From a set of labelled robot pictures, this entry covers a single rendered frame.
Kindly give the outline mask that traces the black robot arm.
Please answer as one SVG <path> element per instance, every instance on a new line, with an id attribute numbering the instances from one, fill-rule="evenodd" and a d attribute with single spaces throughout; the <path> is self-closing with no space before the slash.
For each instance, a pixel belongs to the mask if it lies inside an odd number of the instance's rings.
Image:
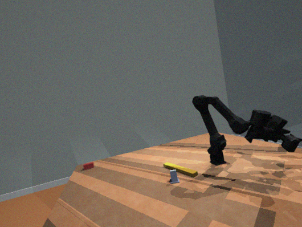
<path id="1" fill-rule="evenodd" d="M 208 104 L 211 104 L 229 123 L 231 129 L 236 134 L 242 134 L 247 131 L 246 140 L 252 143 L 253 139 L 264 139 L 267 131 L 264 128 L 269 127 L 270 130 L 282 133 L 281 130 L 287 120 L 277 115 L 271 115 L 270 112 L 253 110 L 250 120 L 245 121 L 241 117 L 236 116 L 218 97 L 205 97 L 204 95 L 195 96 L 192 100 L 195 108 L 200 112 L 204 124 L 210 136 L 210 147 L 207 150 L 210 154 L 210 163 L 216 166 L 225 164 L 223 150 L 227 145 L 224 135 L 218 133 L 212 117 L 208 110 Z M 251 125 L 251 126 L 250 126 Z M 250 128 L 249 128 L 250 126 Z M 249 129 L 248 129 L 249 128 Z"/>

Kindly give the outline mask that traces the small red block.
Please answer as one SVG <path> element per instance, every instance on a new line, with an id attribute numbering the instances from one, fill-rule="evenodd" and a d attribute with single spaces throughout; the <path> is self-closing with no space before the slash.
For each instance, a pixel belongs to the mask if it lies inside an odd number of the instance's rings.
<path id="1" fill-rule="evenodd" d="M 84 170 L 86 170 L 86 169 L 91 169 L 91 168 L 94 167 L 94 162 L 85 163 L 85 164 L 83 165 L 83 167 L 84 167 Z"/>

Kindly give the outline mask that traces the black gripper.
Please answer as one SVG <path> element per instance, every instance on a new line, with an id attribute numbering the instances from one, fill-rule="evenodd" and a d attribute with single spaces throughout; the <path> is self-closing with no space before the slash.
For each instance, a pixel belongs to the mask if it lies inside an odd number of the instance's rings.
<path id="1" fill-rule="evenodd" d="M 282 133 L 277 133 L 277 132 L 273 132 L 272 130 L 270 130 L 269 127 L 265 127 L 267 131 L 267 135 L 266 137 L 263 139 L 265 142 L 268 142 L 268 140 L 272 140 L 274 143 L 277 143 L 278 140 L 283 141 L 281 144 L 281 147 L 284 148 L 285 150 L 287 150 L 288 152 L 294 152 L 297 148 L 297 146 L 299 145 L 299 142 L 302 141 L 301 138 L 297 138 L 294 137 L 293 135 L 284 135 L 284 134 L 289 134 L 290 131 L 287 129 L 282 128 L 281 130 Z"/>

